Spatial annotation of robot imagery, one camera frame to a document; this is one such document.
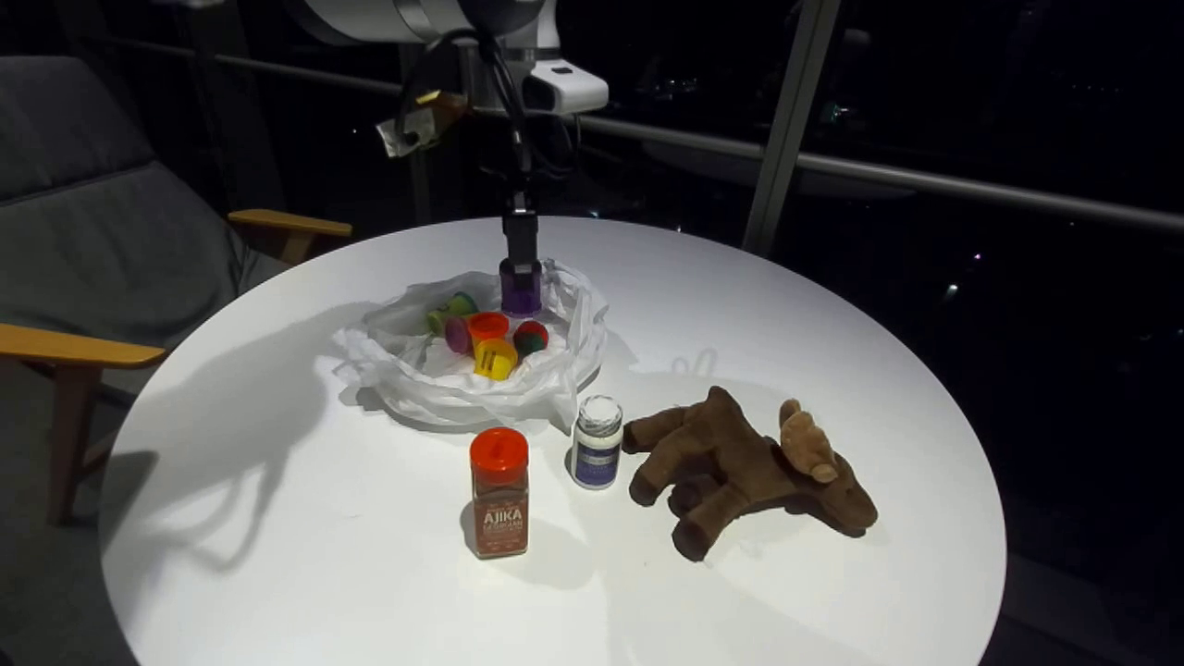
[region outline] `small bottle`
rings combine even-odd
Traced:
[[[518,429],[482,429],[469,443],[473,551],[482,560],[523,555],[527,539],[527,449]]]
[[[622,402],[611,394],[588,394],[572,424],[571,476],[588,489],[611,484],[617,476],[622,431]]]

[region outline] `stuffed animal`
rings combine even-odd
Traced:
[[[701,402],[627,422],[622,449],[648,451],[627,484],[636,502],[650,505],[673,484],[673,546],[691,562],[751,509],[815,514],[848,536],[878,520],[851,464],[795,401],[780,406],[780,443],[757,435],[740,402],[714,385]]]

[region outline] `white plastic bag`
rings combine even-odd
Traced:
[[[473,373],[428,334],[425,309],[452,293],[467,293],[482,309],[499,307],[497,274],[457,274],[452,282],[410,286],[399,299],[370,309],[363,322],[336,330],[355,390],[370,390],[394,418],[428,429],[482,429],[492,422],[548,418],[571,429],[572,401],[600,371],[604,296],[583,274],[543,265],[548,348],[523,359],[508,381]]]

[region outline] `chair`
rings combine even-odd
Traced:
[[[103,81],[70,54],[0,60],[0,362],[54,385],[49,518],[103,464],[86,451],[96,390],[143,371],[261,274],[345,239],[351,225],[270,206],[238,228],[282,239],[250,253],[148,148]]]

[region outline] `white round table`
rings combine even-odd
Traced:
[[[611,303],[604,373],[627,418],[724,385],[751,424],[817,413],[880,520],[731,520],[673,551],[667,496],[576,489],[567,435],[532,443],[527,551],[463,536],[469,431],[351,402],[334,330],[414,282],[497,271],[497,218],[319,254],[201,324],[133,402],[103,481],[103,576],[143,666],[974,666],[996,629],[1006,530],[947,390],[874,317],[757,254],[650,225],[539,218],[539,254]]]

